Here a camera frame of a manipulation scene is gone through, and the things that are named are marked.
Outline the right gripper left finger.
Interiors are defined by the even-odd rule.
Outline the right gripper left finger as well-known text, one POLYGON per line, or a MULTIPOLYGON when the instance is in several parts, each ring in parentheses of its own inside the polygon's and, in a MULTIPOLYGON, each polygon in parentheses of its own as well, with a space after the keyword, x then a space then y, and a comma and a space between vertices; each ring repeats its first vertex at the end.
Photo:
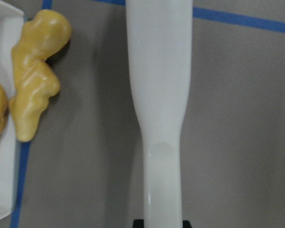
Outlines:
POLYGON ((144 220, 143 219, 135 219, 133 221, 132 228, 144 228, 144 220))

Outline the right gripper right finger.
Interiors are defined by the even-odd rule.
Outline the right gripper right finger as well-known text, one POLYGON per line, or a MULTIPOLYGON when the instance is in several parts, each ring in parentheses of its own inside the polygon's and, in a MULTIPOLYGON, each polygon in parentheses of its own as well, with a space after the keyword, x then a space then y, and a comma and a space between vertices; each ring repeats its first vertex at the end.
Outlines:
POLYGON ((182 221, 182 227, 183 228, 191 228, 191 223, 188 220, 182 221))

